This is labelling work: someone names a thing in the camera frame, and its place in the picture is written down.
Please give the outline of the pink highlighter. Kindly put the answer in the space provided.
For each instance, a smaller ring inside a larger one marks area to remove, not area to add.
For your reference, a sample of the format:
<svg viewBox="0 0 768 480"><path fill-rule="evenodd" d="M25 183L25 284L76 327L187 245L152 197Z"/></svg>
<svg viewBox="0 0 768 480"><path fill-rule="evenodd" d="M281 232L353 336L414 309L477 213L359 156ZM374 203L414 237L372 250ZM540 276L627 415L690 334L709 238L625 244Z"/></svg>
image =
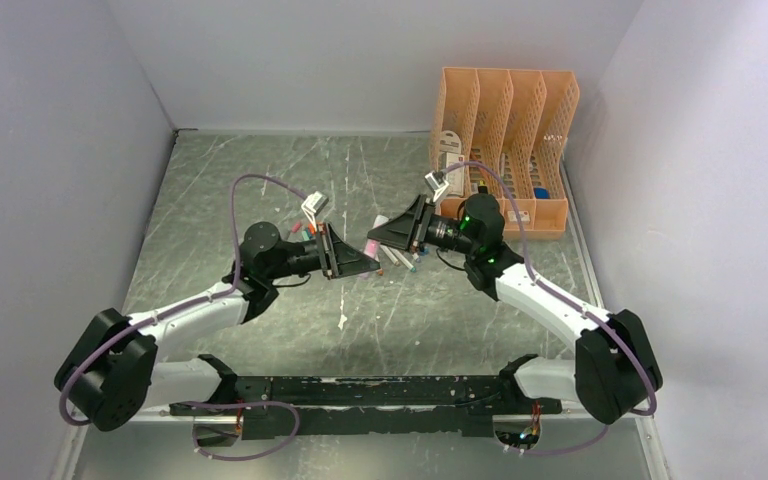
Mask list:
<svg viewBox="0 0 768 480"><path fill-rule="evenodd" d="M377 230L386 224L388 221L388 218L384 215L378 214L374 221L371 230L367 234L367 239L364 247L364 253L372 258L373 260L377 259L378 250L380 246L380 235L377 233Z"/></svg>

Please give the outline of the green capped white marker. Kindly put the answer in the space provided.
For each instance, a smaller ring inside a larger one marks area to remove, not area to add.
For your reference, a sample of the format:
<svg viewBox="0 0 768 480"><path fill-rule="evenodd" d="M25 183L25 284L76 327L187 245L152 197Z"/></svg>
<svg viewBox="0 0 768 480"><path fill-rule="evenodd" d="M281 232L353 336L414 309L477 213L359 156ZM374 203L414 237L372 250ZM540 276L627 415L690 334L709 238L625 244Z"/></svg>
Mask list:
<svg viewBox="0 0 768 480"><path fill-rule="evenodd" d="M400 262L412 273L417 271L415 265L408 259L408 257L400 251L396 251L396 254L400 258Z"/></svg>

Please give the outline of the grey capped orange marker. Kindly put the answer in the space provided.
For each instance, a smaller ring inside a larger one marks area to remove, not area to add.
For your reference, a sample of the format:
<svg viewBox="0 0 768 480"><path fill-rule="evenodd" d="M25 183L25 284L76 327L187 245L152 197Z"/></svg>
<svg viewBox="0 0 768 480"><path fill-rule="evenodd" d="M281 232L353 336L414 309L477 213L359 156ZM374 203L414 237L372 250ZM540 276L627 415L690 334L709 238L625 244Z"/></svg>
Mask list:
<svg viewBox="0 0 768 480"><path fill-rule="evenodd" d="M393 263L394 266L400 266L401 261L398 259L398 257L393 253L392 250L390 250L388 247L381 245L380 249L383 251L383 253L387 256L387 258Z"/></svg>

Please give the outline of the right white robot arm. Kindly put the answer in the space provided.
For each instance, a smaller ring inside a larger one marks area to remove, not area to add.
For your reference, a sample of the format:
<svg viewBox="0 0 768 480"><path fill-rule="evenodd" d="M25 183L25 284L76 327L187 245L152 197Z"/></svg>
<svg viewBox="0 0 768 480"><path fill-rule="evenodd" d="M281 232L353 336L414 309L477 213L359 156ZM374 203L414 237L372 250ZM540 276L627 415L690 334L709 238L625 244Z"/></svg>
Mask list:
<svg viewBox="0 0 768 480"><path fill-rule="evenodd" d="M462 268L476 290L538 321L571 349L570 360L515 361L499 389L508 412L525 413L546 398L578 403L606 425L626 414L653 414L663 377L639 316L611 313L563 291L514 252L504 227L499 202L489 194L469 196L458 218L437 214L419 195L367 237L393 250L431 245L463 255Z"/></svg>

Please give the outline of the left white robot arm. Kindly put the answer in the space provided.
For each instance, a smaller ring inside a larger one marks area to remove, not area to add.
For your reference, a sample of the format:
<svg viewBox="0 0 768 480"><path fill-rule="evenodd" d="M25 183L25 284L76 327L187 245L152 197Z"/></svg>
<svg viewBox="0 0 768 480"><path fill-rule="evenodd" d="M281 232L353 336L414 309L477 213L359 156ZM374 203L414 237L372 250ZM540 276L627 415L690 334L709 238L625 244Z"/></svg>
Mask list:
<svg viewBox="0 0 768 480"><path fill-rule="evenodd" d="M262 315L279 296L279 279L319 271L333 280L380 267L328 223L311 240L286 240L269 222L238 239L230 273L207 290L155 310L125 315L108 308L93 317L54 379L67 423L111 431L143 409L172 404L224 415L243 398L233 370L210 354L176 362L170 355Z"/></svg>

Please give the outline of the white packaged item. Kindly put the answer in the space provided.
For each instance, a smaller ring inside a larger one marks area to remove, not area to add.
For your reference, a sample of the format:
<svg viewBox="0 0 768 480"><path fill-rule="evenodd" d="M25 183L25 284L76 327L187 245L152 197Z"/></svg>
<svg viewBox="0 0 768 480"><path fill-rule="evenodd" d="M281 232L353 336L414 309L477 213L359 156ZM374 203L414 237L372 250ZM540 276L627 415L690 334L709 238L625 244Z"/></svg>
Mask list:
<svg viewBox="0 0 768 480"><path fill-rule="evenodd" d="M444 130L441 132L438 160L442 169L464 161L463 143L454 131ZM449 183L448 196L462 197L464 195L463 172L463 169L455 169L446 174Z"/></svg>

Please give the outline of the orange plastic file organizer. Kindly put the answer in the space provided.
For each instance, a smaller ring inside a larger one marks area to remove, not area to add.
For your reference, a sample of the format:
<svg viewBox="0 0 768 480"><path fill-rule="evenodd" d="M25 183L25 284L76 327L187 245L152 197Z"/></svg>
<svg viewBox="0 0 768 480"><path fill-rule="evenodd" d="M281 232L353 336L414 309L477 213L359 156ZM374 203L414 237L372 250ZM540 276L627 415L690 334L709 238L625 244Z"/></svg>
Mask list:
<svg viewBox="0 0 768 480"><path fill-rule="evenodd" d="M569 70L445 67L436 102L429 160L440 170L441 132L463 143L464 195L446 196L439 214L455 218L461 203L482 187L494 195L505 218L504 235L557 240L566 230L569 202L561 159L580 99ZM542 187L551 198L534 197ZM531 222L511 222L507 212L528 211Z"/></svg>

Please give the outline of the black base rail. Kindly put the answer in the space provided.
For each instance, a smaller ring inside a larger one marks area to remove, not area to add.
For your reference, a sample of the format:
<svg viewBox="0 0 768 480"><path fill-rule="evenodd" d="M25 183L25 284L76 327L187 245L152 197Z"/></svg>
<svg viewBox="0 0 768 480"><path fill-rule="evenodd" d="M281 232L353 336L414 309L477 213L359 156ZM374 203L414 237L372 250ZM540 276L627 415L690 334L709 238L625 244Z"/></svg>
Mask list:
<svg viewBox="0 0 768 480"><path fill-rule="evenodd" d="M560 401L532 399L498 375L302 377L241 376L245 440L300 435L459 433L491 437L498 416L558 414Z"/></svg>

